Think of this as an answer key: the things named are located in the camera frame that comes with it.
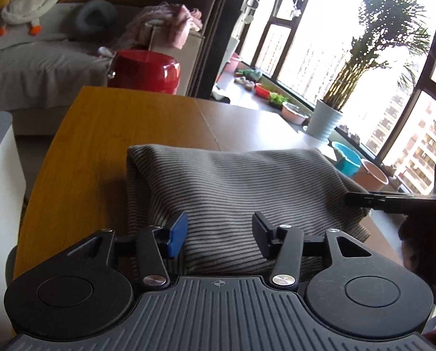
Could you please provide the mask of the striped grey sweater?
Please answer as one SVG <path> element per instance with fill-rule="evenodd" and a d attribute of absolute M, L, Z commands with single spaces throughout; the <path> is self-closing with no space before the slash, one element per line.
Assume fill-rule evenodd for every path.
<path fill-rule="evenodd" d="M 260 212 L 274 226 L 322 235 L 338 228 L 359 241 L 365 208 L 344 203 L 360 186 L 316 149 L 208 151 L 157 144 L 130 147 L 126 156 L 128 230 L 163 227 L 189 217 L 187 238 L 169 273 L 258 275 L 271 270 L 252 235 Z"/>

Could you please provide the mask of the pink clothes pile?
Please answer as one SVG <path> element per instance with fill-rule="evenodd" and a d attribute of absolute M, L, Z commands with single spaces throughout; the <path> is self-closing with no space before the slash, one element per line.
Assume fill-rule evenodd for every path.
<path fill-rule="evenodd" d="M 123 40 L 133 45 L 140 44 L 145 27 L 148 24 L 162 25 L 169 29 L 168 42 L 177 49 L 183 48 L 189 33 L 200 32 L 203 28 L 202 13 L 186 5 L 162 2 L 156 6 L 142 8 L 126 26 Z"/>

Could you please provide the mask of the pink flower pot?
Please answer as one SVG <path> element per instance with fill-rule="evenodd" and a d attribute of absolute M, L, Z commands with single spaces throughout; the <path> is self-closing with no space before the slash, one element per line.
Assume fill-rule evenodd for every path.
<path fill-rule="evenodd" d="M 353 180 L 368 191 L 380 191 L 389 184 L 388 177 L 374 163 L 367 159 L 361 160 L 362 165 L 354 174 Z"/>

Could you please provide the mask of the blue plastic basin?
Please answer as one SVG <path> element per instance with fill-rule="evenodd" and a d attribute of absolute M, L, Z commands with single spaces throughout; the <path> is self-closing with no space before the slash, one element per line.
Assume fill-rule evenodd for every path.
<path fill-rule="evenodd" d="M 340 142 L 332 142 L 335 151 L 335 168 L 348 177 L 353 177 L 362 165 L 359 154 Z"/>

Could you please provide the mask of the white ribbed plant pot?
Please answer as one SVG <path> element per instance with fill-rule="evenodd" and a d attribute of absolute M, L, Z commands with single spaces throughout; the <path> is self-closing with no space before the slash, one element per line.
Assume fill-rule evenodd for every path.
<path fill-rule="evenodd" d="M 331 108 L 322 100 L 318 100 L 306 132 L 311 137 L 325 142 L 340 122 L 342 116 L 343 114 L 340 111 Z"/>

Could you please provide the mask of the white bowl planter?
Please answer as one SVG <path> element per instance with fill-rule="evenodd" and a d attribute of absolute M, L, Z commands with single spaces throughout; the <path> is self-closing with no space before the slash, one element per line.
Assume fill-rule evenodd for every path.
<path fill-rule="evenodd" d="M 300 112 L 300 107 L 288 101 L 282 103 L 281 116 L 288 122 L 296 125 L 302 125 L 308 118 L 308 115 Z"/>

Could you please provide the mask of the green leafy seedling tray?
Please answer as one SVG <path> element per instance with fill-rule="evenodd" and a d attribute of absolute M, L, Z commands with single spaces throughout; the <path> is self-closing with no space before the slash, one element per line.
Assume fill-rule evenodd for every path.
<path fill-rule="evenodd" d="M 269 106 L 282 111 L 283 104 L 288 101 L 288 98 L 276 92 L 269 93 Z"/>

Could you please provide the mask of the red basin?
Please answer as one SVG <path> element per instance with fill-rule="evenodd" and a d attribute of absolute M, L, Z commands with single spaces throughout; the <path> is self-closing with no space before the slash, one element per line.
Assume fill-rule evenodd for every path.
<path fill-rule="evenodd" d="M 269 100 L 271 91 L 260 83 L 255 84 L 254 94 L 262 99 Z"/>

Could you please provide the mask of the green palm plant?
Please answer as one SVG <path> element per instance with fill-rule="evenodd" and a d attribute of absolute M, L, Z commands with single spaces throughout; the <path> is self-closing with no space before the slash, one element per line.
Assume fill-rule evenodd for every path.
<path fill-rule="evenodd" d="M 352 39 L 349 58 L 322 98 L 323 103 L 339 112 L 367 71 L 390 68 L 383 52 L 404 48 L 410 56 L 425 56 L 432 44 L 426 9 L 417 0 L 362 1 L 358 23 L 364 32 Z"/>

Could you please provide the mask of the pink plastic bucket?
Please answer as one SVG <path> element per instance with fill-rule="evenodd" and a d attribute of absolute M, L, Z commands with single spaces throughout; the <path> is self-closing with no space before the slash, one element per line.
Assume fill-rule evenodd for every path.
<path fill-rule="evenodd" d="M 236 52 L 233 52 L 229 58 L 229 60 L 226 62 L 223 70 L 227 73 L 235 73 L 239 64 L 241 62 L 241 57 Z"/>

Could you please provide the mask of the beige cardboard box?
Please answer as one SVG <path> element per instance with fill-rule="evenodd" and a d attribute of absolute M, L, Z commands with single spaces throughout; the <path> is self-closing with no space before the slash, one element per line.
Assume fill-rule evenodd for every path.
<path fill-rule="evenodd" d="M 177 94 L 189 96 L 192 75 L 196 67 L 204 37 L 198 32 L 190 32 L 181 49 L 174 48 L 169 42 L 169 29 L 155 25 L 151 32 L 149 50 L 170 56 L 181 65 L 181 78 Z"/>

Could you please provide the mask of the grey covered sofa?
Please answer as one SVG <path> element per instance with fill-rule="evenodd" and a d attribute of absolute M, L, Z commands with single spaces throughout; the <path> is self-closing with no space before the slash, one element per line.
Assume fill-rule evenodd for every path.
<path fill-rule="evenodd" d="M 105 86 L 111 47 L 142 7 L 161 0 L 105 0 L 119 13 L 112 34 L 101 42 L 70 34 L 73 11 L 90 0 L 59 0 L 39 18 L 33 37 L 29 25 L 9 25 L 0 37 L 0 111 L 10 113 L 16 135 L 52 135 L 85 86 Z M 0 0 L 0 11 L 10 0 Z"/>

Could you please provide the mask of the grey neck pillow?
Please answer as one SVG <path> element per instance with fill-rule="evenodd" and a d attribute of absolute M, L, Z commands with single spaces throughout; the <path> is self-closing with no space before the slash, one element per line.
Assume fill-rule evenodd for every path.
<path fill-rule="evenodd" d="M 77 40 L 106 40 L 112 34 L 119 13 L 105 0 L 90 0 L 77 7 L 70 18 L 70 34 Z"/>

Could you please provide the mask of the white exercise machine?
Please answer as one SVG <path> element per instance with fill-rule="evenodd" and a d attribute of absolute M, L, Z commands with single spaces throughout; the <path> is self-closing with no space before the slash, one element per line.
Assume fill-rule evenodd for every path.
<path fill-rule="evenodd" d="M 218 82 L 220 75 L 223 72 L 224 67 L 229 63 L 231 56 L 237 49 L 239 43 L 242 41 L 241 36 L 243 30 L 254 20 L 255 10 L 258 9 L 259 0 L 244 0 L 241 8 L 238 20 L 228 40 L 222 62 L 219 66 L 218 74 L 216 75 L 216 82 Z"/>

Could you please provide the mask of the dark brown curtain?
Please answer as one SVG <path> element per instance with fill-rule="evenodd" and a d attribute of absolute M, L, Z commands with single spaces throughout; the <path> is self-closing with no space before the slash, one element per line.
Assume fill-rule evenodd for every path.
<path fill-rule="evenodd" d="M 189 97 L 206 99 L 211 95 L 243 3 L 244 0 L 208 0 L 203 4 L 204 39 L 187 87 Z"/>

